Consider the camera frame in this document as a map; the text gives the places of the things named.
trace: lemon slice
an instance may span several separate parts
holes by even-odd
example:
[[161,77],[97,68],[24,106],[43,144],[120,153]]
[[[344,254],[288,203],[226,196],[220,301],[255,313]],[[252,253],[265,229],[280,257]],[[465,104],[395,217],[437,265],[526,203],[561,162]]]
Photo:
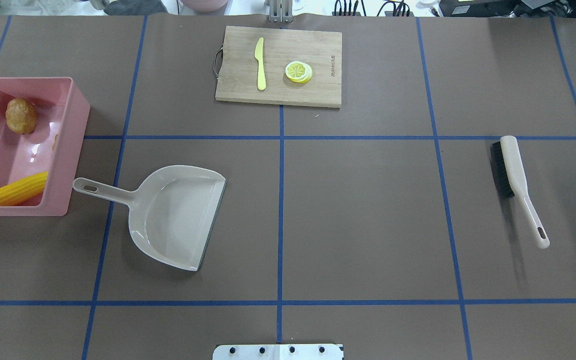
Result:
[[311,68],[309,64],[301,61],[291,61],[288,63],[285,73],[291,82],[299,84],[310,82],[311,78],[313,78],[313,68]]

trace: knife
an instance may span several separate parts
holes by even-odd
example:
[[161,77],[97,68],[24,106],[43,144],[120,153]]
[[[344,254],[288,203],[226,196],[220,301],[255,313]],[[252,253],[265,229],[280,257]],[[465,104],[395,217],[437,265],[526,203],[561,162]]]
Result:
[[264,38],[259,38],[254,47],[254,58],[258,66],[256,68],[256,88],[263,91],[266,89],[266,74],[264,73]]

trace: yellow corn cob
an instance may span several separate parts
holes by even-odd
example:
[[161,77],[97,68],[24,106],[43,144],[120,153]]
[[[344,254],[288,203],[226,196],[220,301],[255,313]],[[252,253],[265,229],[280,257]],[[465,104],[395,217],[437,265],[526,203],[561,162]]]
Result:
[[44,192],[48,171],[20,178],[0,187],[0,207],[14,207]]

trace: pink plastic box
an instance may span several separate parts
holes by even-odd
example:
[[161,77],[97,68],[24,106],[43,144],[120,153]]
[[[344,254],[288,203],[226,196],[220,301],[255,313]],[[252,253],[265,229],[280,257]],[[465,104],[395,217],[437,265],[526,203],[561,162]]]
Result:
[[[6,125],[14,98],[30,101],[38,120],[31,134]],[[70,77],[0,77],[0,187],[48,171],[43,194],[0,216],[62,216],[68,211],[90,104]]]

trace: potato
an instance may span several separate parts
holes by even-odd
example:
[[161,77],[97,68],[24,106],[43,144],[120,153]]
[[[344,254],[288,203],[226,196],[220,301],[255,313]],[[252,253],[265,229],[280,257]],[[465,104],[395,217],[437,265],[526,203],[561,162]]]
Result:
[[37,110],[25,98],[13,98],[7,105],[6,125],[17,134],[30,134],[37,126]]

